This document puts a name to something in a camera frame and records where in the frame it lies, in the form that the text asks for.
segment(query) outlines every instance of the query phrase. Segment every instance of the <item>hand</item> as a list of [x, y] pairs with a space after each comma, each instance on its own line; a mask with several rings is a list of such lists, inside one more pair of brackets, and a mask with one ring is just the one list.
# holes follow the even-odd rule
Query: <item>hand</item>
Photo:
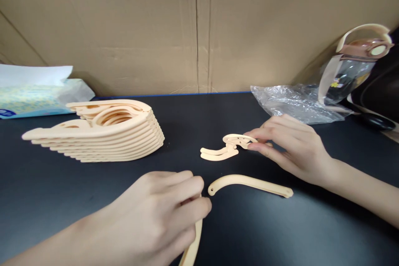
[[143, 175], [89, 216], [89, 252], [82, 256], [91, 265], [169, 265], [194, 241], [195, 222], [211, 210], [209, 198], [200, 197], [203, 188], [190, 171]]
[[[338, 169], [343, 162], [330, 157], [312, 127], [289, 115], [272, 116], [259, 129], [253, 129], [245, 135], [259, 141], [251, 143], [248, 150], [260, 152], [308, 183], [327, 187], [337, 179]], [[286, 152], [279, 152], [267, 145], [268, 140]]]

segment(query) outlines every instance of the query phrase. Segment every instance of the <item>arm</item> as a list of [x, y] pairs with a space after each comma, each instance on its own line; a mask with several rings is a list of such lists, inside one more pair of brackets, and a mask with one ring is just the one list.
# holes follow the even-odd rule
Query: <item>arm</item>
[[192, 172], [150, 172], [120, 197], [3, 266], [169, 265], [211, 210]]
[[[370, 210], [399, 229], [399, 188], [331, 158], [310, 126], [288, 115], [273, 116], [245, 135], [259, 141], [250, 144], [248, 150], [260, 152], [294, 176]], [[268, 146], [268, 140], [286, 152]]]

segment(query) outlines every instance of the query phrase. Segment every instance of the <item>cardboard box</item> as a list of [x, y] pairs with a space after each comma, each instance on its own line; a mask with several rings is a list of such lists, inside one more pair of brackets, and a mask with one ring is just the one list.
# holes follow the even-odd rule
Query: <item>cardboard box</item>
[[397, 0], [0, 0], [0, 60], [73, 65], [99, 96], [289, 84]]

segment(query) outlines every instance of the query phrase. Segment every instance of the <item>black table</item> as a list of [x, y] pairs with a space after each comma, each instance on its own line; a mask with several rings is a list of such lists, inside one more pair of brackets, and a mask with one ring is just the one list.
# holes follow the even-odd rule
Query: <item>black table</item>
[[[204, 196], [211, 182], [229, 174], [294, 190], [290, 199], [243, 185], [218, 191], [203, 223], [196, 265], [399, 264], [398, 230], [356, 204], [258, 153], [240, 150], [220, 162], [200, 158], [201, 147], [220, 149], [224, 135], [245, 133], [269, 117], [252, 94], [135, 99], [152, 106], [166, 139], [155, 153], [130, 162], [83, 164], [21, 139], [25, 131], [74, 114], [0, 121], [0, 263], [109, 204], [146, 172], [192, 170], [204, 178]], [[399, 187], [394, 141], [354, 117], [314, 128], [333, 157]]]

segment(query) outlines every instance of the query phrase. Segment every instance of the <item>label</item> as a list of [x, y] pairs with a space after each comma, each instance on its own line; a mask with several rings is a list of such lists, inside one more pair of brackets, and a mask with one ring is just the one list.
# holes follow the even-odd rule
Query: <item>label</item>
[[1, 116], [13, 116], [15, 115], [15, 112], [12, 112], [11, 110], [7, 110], [7, 109], [0, 109], [0, 115]]

